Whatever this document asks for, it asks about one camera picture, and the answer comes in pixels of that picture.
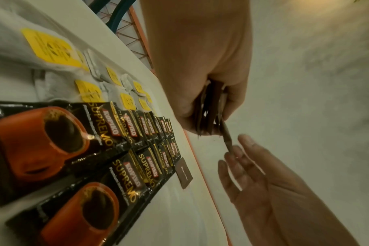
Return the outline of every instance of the coffee cup image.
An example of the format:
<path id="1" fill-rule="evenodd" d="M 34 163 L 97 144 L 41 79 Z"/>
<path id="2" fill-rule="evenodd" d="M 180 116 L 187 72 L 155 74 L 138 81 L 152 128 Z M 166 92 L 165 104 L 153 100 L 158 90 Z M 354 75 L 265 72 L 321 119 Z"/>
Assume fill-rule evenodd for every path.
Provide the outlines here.
<path id="1" fill-rule="evenodd" d="M 44 226 L 41 239 L 47 246 L 100 246 L 115 229 L 119 210 L 109 187 L 88 183 Z"/>
<path id="2" fill-rule="evenodd" d="M 0 119 L 0 146 L 15 178 L 37 182 L 56 175 L 90 144 L 83 124 L 60 107 L 33 109 Z"/>

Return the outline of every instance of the yellow label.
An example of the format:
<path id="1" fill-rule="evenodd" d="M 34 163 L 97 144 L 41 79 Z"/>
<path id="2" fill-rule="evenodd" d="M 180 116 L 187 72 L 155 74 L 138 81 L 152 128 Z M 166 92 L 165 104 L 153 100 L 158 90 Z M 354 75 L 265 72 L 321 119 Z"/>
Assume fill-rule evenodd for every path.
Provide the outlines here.
<path id="1" fill-rule="evenodd" d="M 66 41 L 29 28 L 23 28 L 21 32 L 38 58 L 50 63 L 82 67 L 81 62 L 72 57 L 75 50 Z"/>
<path id="2" fill-rule="evenodd" d="M 140 92 L 140 93 L 145 93 L 145 91 L 143 90 L 143 87 L 140 85 L 140 83 L 133 81 L 133 84 L 135 85 L 136 91 Z"/>
<path id="3" fill-rule="evenodd" d="M 151 96 L 146 92 L 145 95 L 147 96 L 147 100 L 148 102 L 152 103 L 152 98 Z"/>
<path id="4" fill-rule="evenodd" d="M 113 71 L 110 67 L 106 67 L 107 72 L 109 73 L 110 78 L 113 80 L 114 83 L 116 83 L 119 86 L 122 86 L 120 80 L 117 77 L 116 72 Z"/>
<path id="5" fill-rule="evenodd" d="M 102 91 L 100 88 L 92 83 L 82 80 L 75 80 L 80 96 L 85 103 L 103 103 Z"/>
<path id="6" fill-rule="evenodd" d="M 82 52 L 80 52 L 79 50 L 77 50 L 76 53 L 78 53 L 78 56 L 79 56 L 80 60 L 82 61 L 82 68 L 84 70 L 90 72 L 90 69 L 88 68 L 88 65 L 87 65 L 87 61 L 86 61 L 84 55 L 82 54 Z"/>
<path id="7" fill-rule="evenodd" d="M 124 104 L 124 107 L 127 110 L 136 110 L 136 104 L 133 101 L 133 97 L 131 95 L 128 95 L 125 93 L 120 93 L 120 95 L 121 95 L 122 103 Z"/>
<path id="8" fill-rule="evenodd" d="M 151 108 L 148 106 L 147 102 L 144 99 L 139 98 L 139 102 L 141 104 L 141 107 L 143 107 L 145 111 L 151 111 Z"/>

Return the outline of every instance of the white table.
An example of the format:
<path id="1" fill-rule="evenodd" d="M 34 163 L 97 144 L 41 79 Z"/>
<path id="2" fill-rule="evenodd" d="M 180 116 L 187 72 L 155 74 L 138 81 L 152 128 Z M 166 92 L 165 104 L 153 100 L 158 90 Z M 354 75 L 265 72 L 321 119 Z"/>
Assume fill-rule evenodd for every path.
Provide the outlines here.
<path id="1" fill-rule="evenodd" d="M 172 121 L 176 141 L 194 177 L 186 190 L 173 176 L 155 196 L 120 245 L 227 245 L 224 227 L 211 199 L 184 131 L 175 120 L 158 79 L 106 27 L 81 0 L 28 0 L 66 31 L 81 48 L 91 47 L 147 85 L 162 115 Z M 37 101 L 31 71 L 0 62 L 0 100 Z M 20 245 L 4 222 L 57 192 L 73 179 L 68 177 L 0 208 L 0 245 Z"/>

